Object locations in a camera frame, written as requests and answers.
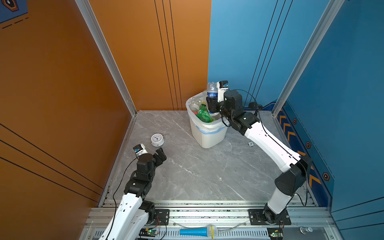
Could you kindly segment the green sprite bottle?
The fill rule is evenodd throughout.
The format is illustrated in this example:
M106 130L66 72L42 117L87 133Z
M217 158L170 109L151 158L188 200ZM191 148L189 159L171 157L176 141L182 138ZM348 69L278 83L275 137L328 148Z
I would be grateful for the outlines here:
M199 120L201 120L204 123L212 123L214 121L205 104L200 105L199 111L196 114L196 116Z

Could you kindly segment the crushed blue-label bottle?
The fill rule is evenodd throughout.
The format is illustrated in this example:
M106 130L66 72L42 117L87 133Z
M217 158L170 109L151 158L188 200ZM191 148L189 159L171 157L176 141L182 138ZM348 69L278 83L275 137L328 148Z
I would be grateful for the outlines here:
M218 88L217 83L209 82L207 84L207 101L213 101L218 99Z

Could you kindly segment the clear crushed red-white bottle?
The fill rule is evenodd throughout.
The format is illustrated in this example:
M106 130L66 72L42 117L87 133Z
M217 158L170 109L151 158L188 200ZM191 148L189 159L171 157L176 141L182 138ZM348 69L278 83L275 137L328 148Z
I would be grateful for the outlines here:
M192 97L189 107L195 115L200 111L203 102L204 100L202 97Z

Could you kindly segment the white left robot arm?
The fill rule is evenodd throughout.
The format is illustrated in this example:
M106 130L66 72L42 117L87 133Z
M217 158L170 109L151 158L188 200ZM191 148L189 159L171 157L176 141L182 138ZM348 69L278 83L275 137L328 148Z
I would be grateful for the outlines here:
M119 204L115 204L114 216L101 235L101 240L135 240L140 231L155 218L155 204L146 201L156 168L167 160L163 148L154 154L143 144L134 147L137 169L131 174Z

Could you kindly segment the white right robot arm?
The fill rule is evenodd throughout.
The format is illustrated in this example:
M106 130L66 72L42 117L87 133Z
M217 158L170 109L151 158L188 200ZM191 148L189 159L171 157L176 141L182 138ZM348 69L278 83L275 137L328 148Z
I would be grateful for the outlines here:
M254 113L244 111L242 95L227 90L218 97L207 98L206 112L212 111L218 120L205 123L187 107L194 138L203 148L210 148L224 138L223 129L233 128L257 144L281 170L275 179L276 189L260 214L264 224L276 224L287 215L286 208L297 190L308 183L312 159L302 156L284 145L263 125L258 111L261 105L251 102Z

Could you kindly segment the white plastic waste bin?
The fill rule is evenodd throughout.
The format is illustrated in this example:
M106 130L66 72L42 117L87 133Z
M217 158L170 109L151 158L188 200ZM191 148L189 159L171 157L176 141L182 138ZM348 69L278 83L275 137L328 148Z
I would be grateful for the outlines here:
M206 95L207 91L203 91L193 97L204 98ZM186 108L190 118L192 135L202 148L209 149L224 140L228 128L223 124L220 114L214 116L212 123L204 123L199 120L189 107L191 99L192 97L187 100Z

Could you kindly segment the white alarm clock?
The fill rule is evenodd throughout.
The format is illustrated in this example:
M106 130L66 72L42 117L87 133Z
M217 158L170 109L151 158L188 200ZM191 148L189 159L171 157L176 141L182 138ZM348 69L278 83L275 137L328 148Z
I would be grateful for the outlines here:
M151 137L151 144L154 147L161 147L165 143L164 136L162 134L156 133Z

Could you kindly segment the black desk microphone stand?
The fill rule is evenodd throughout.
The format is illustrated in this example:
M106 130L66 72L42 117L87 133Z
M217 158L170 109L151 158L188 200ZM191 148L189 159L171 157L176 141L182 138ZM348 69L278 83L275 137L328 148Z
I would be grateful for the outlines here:
M263 108L262 105L258 104L257 102L250 102L249 103L249 109L253 111L259 111Z

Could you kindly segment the left green circuit board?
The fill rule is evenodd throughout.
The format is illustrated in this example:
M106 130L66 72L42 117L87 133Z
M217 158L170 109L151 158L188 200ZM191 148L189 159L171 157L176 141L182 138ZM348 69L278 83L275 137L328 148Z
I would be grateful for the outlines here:
M159 235L158 229L141 229L139 233L139 239L155 238Z

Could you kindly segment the green circuit board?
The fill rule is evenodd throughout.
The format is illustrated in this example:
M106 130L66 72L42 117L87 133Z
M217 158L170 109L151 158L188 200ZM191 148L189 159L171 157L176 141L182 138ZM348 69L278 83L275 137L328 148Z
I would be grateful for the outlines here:
M267 228L270 240L283 240L284 233L280 229Z
M155 238L159 235L158 229L141 229L139 233L139 239Z

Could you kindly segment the right green circuit board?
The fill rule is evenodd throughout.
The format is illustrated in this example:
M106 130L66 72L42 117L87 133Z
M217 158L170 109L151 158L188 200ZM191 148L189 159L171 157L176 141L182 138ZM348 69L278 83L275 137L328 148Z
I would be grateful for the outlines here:
M280 229L267 228L270 240L283 240L284 233Z

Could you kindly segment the silver knob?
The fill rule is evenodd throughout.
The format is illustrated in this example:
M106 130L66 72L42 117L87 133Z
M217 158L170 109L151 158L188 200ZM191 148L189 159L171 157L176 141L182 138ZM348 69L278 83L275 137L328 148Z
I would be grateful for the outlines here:
M309 233L312 233L313 232L313 229L311 227L300 227L300 232L303 234L303 235L307 235Z

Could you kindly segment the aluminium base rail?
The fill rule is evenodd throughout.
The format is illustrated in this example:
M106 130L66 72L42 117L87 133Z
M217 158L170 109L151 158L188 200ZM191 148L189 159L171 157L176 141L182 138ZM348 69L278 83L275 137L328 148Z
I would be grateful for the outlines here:
M198 236L181 236L180 229L213 225L219 230L216 240L270 240L267 228L284 233L283 240L341 240L342 234L327 208L314 203L303 207L292 201L287 215L279 223L263 224L260 219L264 203L258 201L156 201L159 224L147 229L158 229L155 238L139 240L201 240ZM300 227L311 227L312 233L303 235Z

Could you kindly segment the aluminium frame post right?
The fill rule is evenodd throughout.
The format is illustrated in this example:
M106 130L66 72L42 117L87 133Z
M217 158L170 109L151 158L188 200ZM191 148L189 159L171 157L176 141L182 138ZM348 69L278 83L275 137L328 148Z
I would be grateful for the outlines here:
M344 0L331 0L327 4L327 7L325 8L298 62L296 63L290 77L288 78L282 92L280 93L278 100L276 101L276 104L272 110L273 117L277 117L278 113L283 108L284 103L287 101L292 90L299 81L302 73L310 62L312 56L317 50L319 44L327 33L329 27L331 26L344 2Z

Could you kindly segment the aluminium frame post left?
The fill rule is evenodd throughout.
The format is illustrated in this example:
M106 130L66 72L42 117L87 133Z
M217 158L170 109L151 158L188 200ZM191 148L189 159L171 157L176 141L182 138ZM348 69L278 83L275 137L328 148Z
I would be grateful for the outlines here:
M100 24L96 18L96 15L92 9L89 1L86 0L75 0L83 19L85 20L88 29L90 30L92 37L97 44L97 47L107 65L111 76L130 112L133 117L137 116L137 109L134 105L132 97L128 91L126 83L122 77L119 67L114 59L112 51L107 43L107 40L103 34Z

